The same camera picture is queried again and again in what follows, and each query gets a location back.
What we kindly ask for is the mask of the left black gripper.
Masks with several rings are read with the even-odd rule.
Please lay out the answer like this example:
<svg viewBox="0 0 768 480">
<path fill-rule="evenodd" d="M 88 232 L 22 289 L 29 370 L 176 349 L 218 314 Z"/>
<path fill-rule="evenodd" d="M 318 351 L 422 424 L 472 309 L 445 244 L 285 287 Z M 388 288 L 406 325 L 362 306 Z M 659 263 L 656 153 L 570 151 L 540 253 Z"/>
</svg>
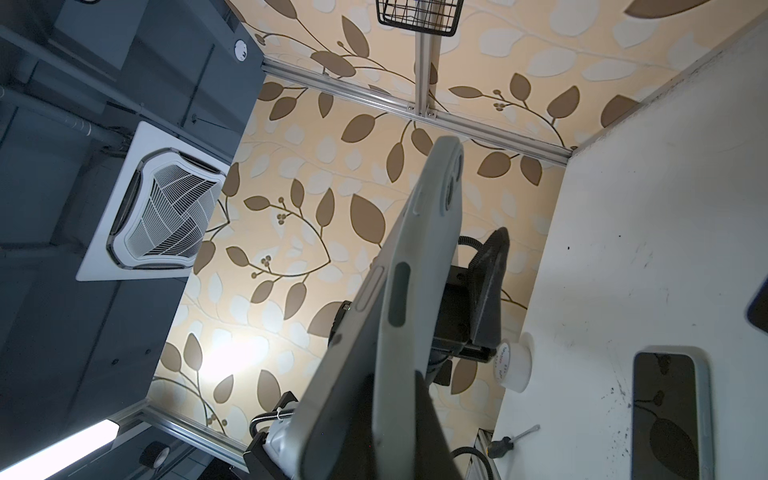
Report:
<svg viewBox="0 0 768 480">
<path fill-rule="evenodd" d="M 467 268 L 452 266 L 445 284 L 430 352 L 430 363 L 451 358 L 488 363 L 501 342 L 501 290 L 510 239 L 506 227 L 481 243 Z"/>
</svg>

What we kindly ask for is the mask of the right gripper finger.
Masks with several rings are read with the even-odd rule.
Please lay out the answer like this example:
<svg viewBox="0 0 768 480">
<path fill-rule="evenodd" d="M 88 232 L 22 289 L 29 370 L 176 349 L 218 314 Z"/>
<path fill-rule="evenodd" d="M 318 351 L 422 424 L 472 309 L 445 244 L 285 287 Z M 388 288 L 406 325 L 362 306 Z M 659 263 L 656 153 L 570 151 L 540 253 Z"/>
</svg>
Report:
<svg viewBox="0 0 768 480">
<path fill-rule="evenodd" d="M 420 373 L 415 374 L 414 479 L 461 479 Z M 355 413 L 335 462 L 336 479 L 378 479 L 371 428 L 374 376 L 359 391 Z"/>
</svg>

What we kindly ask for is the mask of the light blue phone case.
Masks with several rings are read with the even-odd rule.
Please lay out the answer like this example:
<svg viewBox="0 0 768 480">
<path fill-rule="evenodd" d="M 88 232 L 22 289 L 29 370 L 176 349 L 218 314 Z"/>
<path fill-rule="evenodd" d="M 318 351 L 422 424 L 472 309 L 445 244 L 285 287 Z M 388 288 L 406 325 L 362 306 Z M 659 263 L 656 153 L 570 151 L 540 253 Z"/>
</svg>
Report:
<svg viewBox="0 0 768 480">
<path fill-rule="evenodd" d="M 462 218 L 464 150 L 438 138 L 386 240 L 387 278 L 379 324 L 372 433 L 380 479 L 412 479 L 416 378 L 429 363 L 436 321 Z"/>
</svg>

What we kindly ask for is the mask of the black smartphone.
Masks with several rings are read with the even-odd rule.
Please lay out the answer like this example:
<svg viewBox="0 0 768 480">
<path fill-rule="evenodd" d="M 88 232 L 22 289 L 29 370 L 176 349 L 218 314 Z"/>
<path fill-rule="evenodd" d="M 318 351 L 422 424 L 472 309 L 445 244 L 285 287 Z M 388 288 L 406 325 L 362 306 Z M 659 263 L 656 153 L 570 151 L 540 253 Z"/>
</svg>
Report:
<svg viewBox="0 0 768 480">
<path fill-rule="evenodd" d="M 292 479 L 326 479 L 375 368 L 386 266 L 373 267 L 295 410 L 280 462 Z"/>
<path fill-rule="evenodd" d="M 768 333 L 768 278 L 765 278 L 751 299 L 745 318 L 756 329 Z"/>
<path fill-rule="evenodd" d="M 632 479 L 713 479 L 710 369 L 689 346 L 648 346 L 632 371 Z"/>
</svg>

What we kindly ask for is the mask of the white tape roll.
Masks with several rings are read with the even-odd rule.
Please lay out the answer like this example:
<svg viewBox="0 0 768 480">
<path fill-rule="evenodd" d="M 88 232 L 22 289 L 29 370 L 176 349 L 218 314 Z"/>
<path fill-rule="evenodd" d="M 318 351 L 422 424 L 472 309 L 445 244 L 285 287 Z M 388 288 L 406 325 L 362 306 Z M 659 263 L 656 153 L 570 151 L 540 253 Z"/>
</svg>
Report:
<svg viewBox="0 0 768 480">
<path fill-rule="evenodd" d="M 493 361 L 496 382 L 507 390 L 522 393 L 530 383 L 532 369 L 532 335 L 523 332 L 517 340 L 504 338 Z"/>
</svg>

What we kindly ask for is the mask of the white ceiling air conditioner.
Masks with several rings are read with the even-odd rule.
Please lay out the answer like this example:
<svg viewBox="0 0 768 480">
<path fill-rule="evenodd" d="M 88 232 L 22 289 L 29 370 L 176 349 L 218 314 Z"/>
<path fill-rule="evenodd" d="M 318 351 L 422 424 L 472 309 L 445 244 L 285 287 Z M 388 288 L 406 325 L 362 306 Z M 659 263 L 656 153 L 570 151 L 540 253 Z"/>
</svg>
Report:
<svg viewBox="0 0 768 480">
<path fill-rule="evenodd" d="M 141 121 L 76 279 L 188 276 L 228 170 L 228 164 Z"/>
</svg>

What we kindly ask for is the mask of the ceiling light strip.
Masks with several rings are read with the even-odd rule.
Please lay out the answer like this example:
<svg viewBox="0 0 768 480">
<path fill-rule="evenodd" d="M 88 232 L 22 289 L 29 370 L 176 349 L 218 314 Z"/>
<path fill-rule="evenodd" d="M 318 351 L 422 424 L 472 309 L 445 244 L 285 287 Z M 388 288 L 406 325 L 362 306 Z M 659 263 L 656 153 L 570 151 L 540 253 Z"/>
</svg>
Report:
<svg viewBox="0 0 768 480">
<path fill-rule="evenodd" d="M 111 444 L 118 431 L 118 423 L 105 419 L 6 468 L 1 480 L 48 479 Z"/>
</svg>

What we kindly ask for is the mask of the black handled screwdriver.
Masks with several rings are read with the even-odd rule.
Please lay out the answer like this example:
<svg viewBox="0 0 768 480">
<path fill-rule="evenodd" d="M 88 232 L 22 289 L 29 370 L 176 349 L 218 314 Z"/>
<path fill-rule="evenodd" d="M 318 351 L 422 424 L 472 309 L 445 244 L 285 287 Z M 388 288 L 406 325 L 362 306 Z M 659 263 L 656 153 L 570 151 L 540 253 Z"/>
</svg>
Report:
<svg viewBox="0 0 768 480">
<path fill-rule="evenodd" d="M 522 438 L 539 430 L 540 425 L 537 424 L 514 437 L 504 436 L 500 440 L 493 440 L 486 448 L 486 454 L 491 459 L 503 458 L 508 452 L 511 452 L 515 448 L 516 443 Z"/>
</svg>

